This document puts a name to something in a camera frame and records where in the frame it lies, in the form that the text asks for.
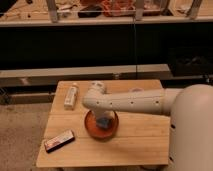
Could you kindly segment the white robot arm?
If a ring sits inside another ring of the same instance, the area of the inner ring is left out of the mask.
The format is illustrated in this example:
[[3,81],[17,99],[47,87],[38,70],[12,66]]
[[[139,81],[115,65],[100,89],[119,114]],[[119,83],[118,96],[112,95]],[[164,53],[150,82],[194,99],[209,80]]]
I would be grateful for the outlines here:
[[82,104],[96,117],[106,111],[169,116],[169,163],[165,171],[213,171],[213,86],[108,94],[104,83],[94,81]]

